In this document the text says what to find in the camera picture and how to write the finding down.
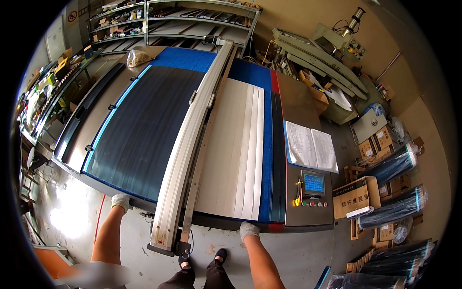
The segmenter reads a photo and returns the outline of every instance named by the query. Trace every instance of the warning sticker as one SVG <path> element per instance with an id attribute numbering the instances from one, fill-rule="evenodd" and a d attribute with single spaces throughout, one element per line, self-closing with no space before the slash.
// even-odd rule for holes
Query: warning sticker
<path id="1" fill-rule="evenodd" d="M 165 245 L 165 239 L 167 237 L 167 234 L 165 231 L 162 231 L 162 230 L 157 230 L 157 235 L 156 235 L 156 239 L 157 239 L 157 243 L 159 245 Z"/>

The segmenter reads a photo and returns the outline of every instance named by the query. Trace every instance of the black pants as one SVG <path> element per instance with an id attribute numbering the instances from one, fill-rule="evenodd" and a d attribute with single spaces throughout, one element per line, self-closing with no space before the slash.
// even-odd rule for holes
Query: black pants
<path id="1" fill-rule="evenodd" d="M 162 283 L 157 289 L 194 289 L 196 274 L 192 268 L 181 269 L 170 280 Z M 218 260 L 213 260 L 207 266 L 207 280 L 204 289 L 235 289 Z"/>

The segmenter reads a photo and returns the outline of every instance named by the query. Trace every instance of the cutting table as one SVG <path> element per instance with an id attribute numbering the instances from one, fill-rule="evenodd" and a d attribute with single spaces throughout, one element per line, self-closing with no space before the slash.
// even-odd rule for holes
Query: cutting table
<path id="1" fill-rule="evenodd" d="M 252 222 L 265 233 L 333 228 L 330 173 L 323 172 L 326 194 L 316 200 L 325 207 L 293 204 L 301 167 L 287 161 L 283 121 L 322 130 L 305 84 L 235 58 L 230 43 L 217 54 L 135 49 L 152 60 L 128 68 L 126 54 L 102 76 L 71 116 L 52 160 L 94 189 L 110 197 L 130 194 L 134 207 L 153 213 L 149 249 L 178 255 L 188 252 L 191 224 L 237 230 L 243 221 L 194 210 L 200 193 L 195 181 L 204 178 L 195 171 L 208 153 L 201 146 L 229 79 L 264 92 L 261 195 Z"/>

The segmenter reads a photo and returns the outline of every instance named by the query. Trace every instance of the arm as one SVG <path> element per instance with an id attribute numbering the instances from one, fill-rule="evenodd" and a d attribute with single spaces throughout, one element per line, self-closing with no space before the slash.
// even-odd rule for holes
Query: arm
<path id="1" fill-rule="evenodd" d="M 249 252 L 250 273 L 255 289 L 285 288 L 273 259 L 260 241 L 258 227 L 243 222 L 239 233 Z"/>

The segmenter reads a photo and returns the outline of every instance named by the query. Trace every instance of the red hose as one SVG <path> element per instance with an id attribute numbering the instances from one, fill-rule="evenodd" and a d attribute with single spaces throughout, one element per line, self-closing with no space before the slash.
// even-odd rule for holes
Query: red hose
<path id="1" fill-rule="evenodd" d="M 104 198 L 106 198 L 105 194 L 103 194 L 103 199 L 101 200 L 101 206 L 99 207 L 98 220 L 96 221 L 96 229 L 95 229 L 95 240 L 93 241 L 93 244 L 96 242 L 96 235 L 98 234 L 99 217 L 101 216 L 101 209 L 103 208 Z"/>

